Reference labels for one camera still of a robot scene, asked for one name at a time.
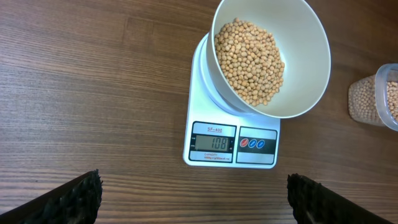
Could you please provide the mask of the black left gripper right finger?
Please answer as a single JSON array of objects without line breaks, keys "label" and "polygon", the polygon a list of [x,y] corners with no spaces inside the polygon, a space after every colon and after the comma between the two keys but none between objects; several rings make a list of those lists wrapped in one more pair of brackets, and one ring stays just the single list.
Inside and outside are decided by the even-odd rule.
[{"label": "black left gripper right finger", "polygon": [[297,223],[392,224],[304,175],[289,175],[287,191]]}]

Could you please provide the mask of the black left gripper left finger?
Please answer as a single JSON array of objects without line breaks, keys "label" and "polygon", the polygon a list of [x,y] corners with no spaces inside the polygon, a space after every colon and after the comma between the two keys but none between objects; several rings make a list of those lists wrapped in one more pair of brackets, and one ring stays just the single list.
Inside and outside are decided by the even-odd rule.
[{"label": "black left gripper left finger", "polygon": [[1,223],[94,224],[101,206],[103,181],[89,171],[1,215]]}]

